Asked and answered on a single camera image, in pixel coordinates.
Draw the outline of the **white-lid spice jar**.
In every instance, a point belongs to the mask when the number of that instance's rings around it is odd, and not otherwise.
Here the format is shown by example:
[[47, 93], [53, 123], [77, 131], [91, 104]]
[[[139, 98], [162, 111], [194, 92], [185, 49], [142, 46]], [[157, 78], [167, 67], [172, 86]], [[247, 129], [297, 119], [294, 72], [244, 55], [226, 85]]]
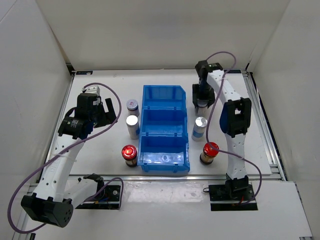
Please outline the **white-lid spice jar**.
[[127, 108], [129, 116], [133, 115], [133, 116], [138, 117], [140, 115], [139, 103], [136, 99], [129, 99], [126, 102], [126, 108]]
[[197, 100], [195, 113], [197, 117], [206, 117], [208, 110], [208, 101], [206, 100]]

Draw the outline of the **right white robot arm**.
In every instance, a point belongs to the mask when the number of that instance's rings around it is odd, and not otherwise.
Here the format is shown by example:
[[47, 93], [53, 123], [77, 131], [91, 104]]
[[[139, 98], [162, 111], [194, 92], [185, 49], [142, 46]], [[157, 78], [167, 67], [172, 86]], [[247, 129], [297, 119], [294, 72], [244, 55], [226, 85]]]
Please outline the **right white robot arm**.
[[224, 193], [230, 200], [238, 199], [249, 187], [245, 167], [245, 138], [251, 124], [252, 102], [239, 95], [223, 77], [219, 63], [201, 60], [195, 65], [199, 82], [192, 85], [192, 102], [197, 111], [209, 108], [218, 99], [223, 104], [219, 119], [227, 142], [228, 167]]

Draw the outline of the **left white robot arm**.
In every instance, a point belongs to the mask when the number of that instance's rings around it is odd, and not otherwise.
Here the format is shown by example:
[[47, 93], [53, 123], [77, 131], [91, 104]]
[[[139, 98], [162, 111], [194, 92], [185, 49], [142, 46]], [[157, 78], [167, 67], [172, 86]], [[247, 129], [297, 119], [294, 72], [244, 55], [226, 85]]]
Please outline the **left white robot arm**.
[[45, 168], [32, 195], [25, 195], [21, 200], [22, 208], [32, 220], [64, 228], [74, 209], [86, 199], [98, 201], [105, 197], [104, 180], [95, 173], [85, 175], [69, 190], [65, 188], [76, 157], [85, 144], [83, 140], [94, 128], [110, 125], [115, 120], [110, 98], [102, 101], [97, 93], [78, 95], [76, 106], [65, 114], [58, 129], [57, 159]]

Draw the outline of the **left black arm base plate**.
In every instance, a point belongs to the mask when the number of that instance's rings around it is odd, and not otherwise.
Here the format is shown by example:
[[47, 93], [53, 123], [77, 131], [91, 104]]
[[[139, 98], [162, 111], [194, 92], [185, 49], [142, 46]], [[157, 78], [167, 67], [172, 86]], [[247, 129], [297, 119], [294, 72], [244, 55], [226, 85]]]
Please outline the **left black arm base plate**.
[[119, 210], [123, 197], [124, 184], [120, 180], [112, 181], [105, 189], [102, 197], [98, 200], [85, 202], [77, 210]]

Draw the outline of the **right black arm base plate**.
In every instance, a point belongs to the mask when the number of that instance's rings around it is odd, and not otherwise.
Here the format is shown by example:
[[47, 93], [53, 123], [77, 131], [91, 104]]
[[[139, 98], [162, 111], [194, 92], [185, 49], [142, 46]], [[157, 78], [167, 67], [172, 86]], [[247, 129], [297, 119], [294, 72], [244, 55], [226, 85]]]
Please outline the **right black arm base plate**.
[[240, 196], [231, 198], [224, 184], [213, 184], [208, 186], [210, 210], [212, 212], [226, 211], [257, 211], [258, 205], [256, 200], [252, 200], [254, 196], [253, 186], [249, 184], [248, 189], [241, 193]]

